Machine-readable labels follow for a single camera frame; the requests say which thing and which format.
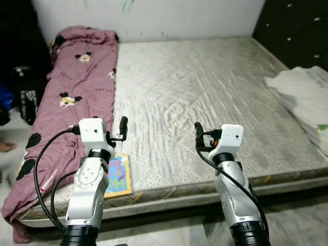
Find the pink blanket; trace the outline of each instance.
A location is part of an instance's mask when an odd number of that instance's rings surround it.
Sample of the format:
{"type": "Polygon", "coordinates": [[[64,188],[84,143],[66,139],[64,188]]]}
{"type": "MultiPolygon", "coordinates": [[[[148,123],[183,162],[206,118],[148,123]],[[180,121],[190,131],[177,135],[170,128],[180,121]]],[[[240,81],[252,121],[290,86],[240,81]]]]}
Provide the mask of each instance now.
{"type": "MultiPolygon", "coordinates": [[[[56,37],[55,66],[48,74],[49,83],[26,146],[25,162],[2,207],[3,217],[14,227],[16,243],[31,240],[17,219],[38,203],[32,168],[46,142],[57,132],[86,117],[101,117],[109,130],[112,127],[118,54],[116,38],[113,31],[86,27],[70,27],[56,37]]],[[[59,137],[38,165],[42,194],[50,192],[64,174],[76,170],[84,155],[79,136],[65,134],[59,137]]],[[[73,177],[67,178],[61,185],[72,180],[73,177]]]]}

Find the white mattress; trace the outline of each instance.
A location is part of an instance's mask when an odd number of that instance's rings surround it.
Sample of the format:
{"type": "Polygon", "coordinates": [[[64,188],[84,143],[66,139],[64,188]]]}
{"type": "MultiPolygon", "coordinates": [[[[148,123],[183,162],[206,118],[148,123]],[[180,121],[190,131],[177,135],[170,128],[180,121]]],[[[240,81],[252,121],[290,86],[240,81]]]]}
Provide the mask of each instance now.
{"type": "MultiPolygon", "coordinates": [[[[244,126],[238,160],[260,195],[328,185],[327,162],[265,86],[283,69],[248,37],[120,44],[113,129],[128,117],[117,152],[130,155],[134,193],[105,199],[104,218],[218,201],[214,170],[194,148],[196,121],[244,126]]],[[[57,192],[61,216],[72,189],[57,192]]],[[[44,217],[37,206],[20,221],[50,226],[44,217]]]]}

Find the black cable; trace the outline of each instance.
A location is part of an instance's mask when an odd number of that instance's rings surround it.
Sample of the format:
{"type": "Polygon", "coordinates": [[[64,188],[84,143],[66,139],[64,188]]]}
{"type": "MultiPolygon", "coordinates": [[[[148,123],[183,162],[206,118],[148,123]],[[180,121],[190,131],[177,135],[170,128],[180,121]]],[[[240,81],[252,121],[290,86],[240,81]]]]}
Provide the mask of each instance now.
{"type": "Polygon", "coordinates": [[[34,170],[33,170],[33,177],[34,177],[34,185],[35,185],[35,190],[36,190],[36,194],[37,194],[37,197],[39,199],[39,202],[40,202],[40,205],[43,209],[43,211],[46,213],[46,215],[49,217],[50,221],[60,230],[63,230],[63,227],[62,227],[62,224],[58,224],[57,221],[55,221],[51,215],[51,213],[49,212],[49,210],[47,209],[46,205],[45,205],[45,202],[43,201],[43,198],[42,198],[42,194],[40,192],[40,186],[39,186],[39,182],[38,182],[38,179],[37,179],[37,165],[39,164],[40,162],[40,159],[42,157],[42,155],[44,154],[45,150],[47,149],[47,147],[49,147],[49,145],[54,142],[54,140],[56,138],[58,138],[59,136],[65,134],[65,133],[69,133],[69,132],[72,132],[71,129],[67,129],[67,130],[64,130],[64,131],[61,131],[61,132],[58,132],[56,135],[54,135],[47,143],[46,145],[42,148],[42,150],[40,151],[36,161],[35,161],[35,164],[34,164],[34,170]]]}
{"type": "Polygon", "coordinates": [[[254,196],[252,196],[252,194],[250,192],[248,192],[248,190],[246,190],[237,180],[235,180],[233,177],[231,177],[228,173],[226,173],[222,168],[217,167],[216,165],[214,165],[212,162],[210,162],[208,159],[206,159],[205,156],[203,156],[203,154],[200,152],[200,150],[198,149],[198,142],[200,142],[200,140],[203,138],[204,135],[210,135],[211,132],[203,132],[201,134],[199,134],[196,138],[196,151],[198,156],[205,161],[208,165],[210,165],[211,167],[213,167],[216,171],[218,171],[219,173],[221,173],[222,175],[224,175],[225,177],[227,177],[228,179],[230,179],[230,181],[232,183],[234,183],[238,188],[240,188],[245,195],[247,195],[247,197],[254,203],[254,205],[256,206],[256,208],[258,209],[261,218],[263,220],[263,224],[264,224],[264,229],[266,234],[269,237],[269,226],[268,226],[268,222],[267,222],[267,218],[265,217],[264,211],[261,207],[261,205],[258,203],[258,201],[254,198],[254,196]]]}
{"type": "Polygon", "coordinates": [[[72,174],[75,174],[76,171],[70,172],[65,174],[63,177],[61,177],[55,184],[55,186],[52,188],[52,192],[51,192],[51,197],[50,197],[50,208],[51,208],[51,214],[52,214],[52,218],[54,220],[56,220],[56,222],[58,224],[60,224],[61,228],[64,228],[63,224],[61,223],[61,221],[58,219],[58,216],[56,214],[56,210],[55,210],[55,204],[54,204],[54,200],[55,200],[55,192],[56,189],[59,185],[60,182],[62,182],[65,178],[67,178],[68,176],[71,176],[72,174]]]}

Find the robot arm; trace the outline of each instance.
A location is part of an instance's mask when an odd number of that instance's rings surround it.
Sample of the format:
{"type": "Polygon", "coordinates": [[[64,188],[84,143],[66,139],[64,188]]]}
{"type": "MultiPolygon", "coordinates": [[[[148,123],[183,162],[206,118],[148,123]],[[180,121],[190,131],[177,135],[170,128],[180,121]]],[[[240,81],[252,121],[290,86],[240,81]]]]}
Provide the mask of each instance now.
{"type": "Polygon", "coordinates": [[[220,130],[214,130],[208,134],[203,133],[200,123],[197,122],[195,127],[197,142],[201,144],[198,148],[209,151],[209,161],[221,171],[216,176],[215,188],[220,195],[224,217],[235,245],[270,246],[269,235],[264,229],[265,216],[259,210],[259,206],[253,202],[254,192],[242,172],[241,164],[235,161],[241,145],[243,127],[222,125],[220,130]],[[199,139],[203,135],[211,135],[214,138],[210,147],[205,147],[203,140],[199,139]],[[238,182],[243,190],[232,182],[231,178],[238,182]]]}
{"type": "Polygon", "coordinates": [[[123,117],[120,134],[110,137],[101,118],[80,120],[75,132],[81,135],[87,157],[74,177],[74,193],[66,213],[61,246],[96,246],[108,187],[108,164],[115,157],[115,143],[124,141],[128,119],[123,117]]]}

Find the white cloth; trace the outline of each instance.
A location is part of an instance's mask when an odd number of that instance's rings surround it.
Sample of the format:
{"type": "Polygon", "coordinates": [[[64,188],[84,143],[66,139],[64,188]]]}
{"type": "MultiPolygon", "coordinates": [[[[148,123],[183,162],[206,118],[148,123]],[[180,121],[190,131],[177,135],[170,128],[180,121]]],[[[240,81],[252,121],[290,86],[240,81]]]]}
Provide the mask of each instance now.
{"type": "Polygon", "coordinates": [[[266,78],[266,85],[328,155],[328,73],[319,67],[297,67],[266,78]]]}

